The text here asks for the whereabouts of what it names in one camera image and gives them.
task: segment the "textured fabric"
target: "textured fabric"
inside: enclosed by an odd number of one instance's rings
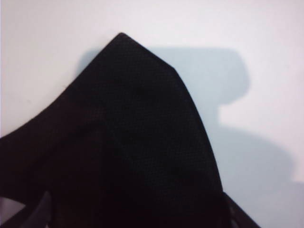
[[[43,112],[0,139],[0,195],[52,197],[51,228],[229,228],[207,134],[171,66],[117,35]]]

